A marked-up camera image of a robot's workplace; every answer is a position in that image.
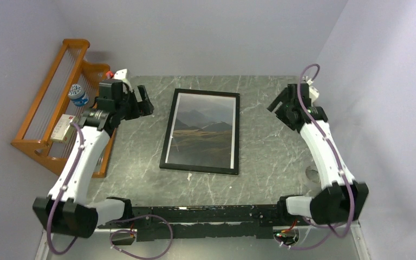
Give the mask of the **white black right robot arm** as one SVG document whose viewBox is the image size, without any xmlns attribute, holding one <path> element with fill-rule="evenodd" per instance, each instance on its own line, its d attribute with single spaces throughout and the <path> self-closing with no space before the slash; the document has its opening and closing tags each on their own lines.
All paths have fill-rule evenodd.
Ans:
<svg viewBox="0 0 416 260">
<path fill-rule="evenodd" d="M 366 183 L 356 181 L 334 144 L 324 109 L 312 105 L 308 84 L 289 84 L 269 105 L 268 111 L 307 144 L 320 179 L 320 192 L 313 196 L 280 197 L 276 218 L 284 225 L 297 216 L 316 224 L 357 221 L 369 194 Z"/>
</svg>

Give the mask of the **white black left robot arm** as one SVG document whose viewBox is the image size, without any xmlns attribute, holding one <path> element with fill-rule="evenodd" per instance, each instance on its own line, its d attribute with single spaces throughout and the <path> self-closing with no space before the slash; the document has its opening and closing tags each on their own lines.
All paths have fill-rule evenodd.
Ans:
<svg viewBox="0 0 416 260">
<path fill-rule="evenodd" d="M 46 197 L 37 197 L 32 209 L 46 230 L 77 238 L 90 237 L 98 226 L 113 221 L 121 228 L 133 220 L 130 199 L 108 197 L 87 205 L 87 190 L 96 165 L 113 133 L 124 120 L 153 114 L 146 87 L 137 86 L 138 101 L 130 83 L 106 79 L 99 84 L 95 107 L 86 109 L 78 122 L 73 149 L 55 185 Z"/>
</svg>

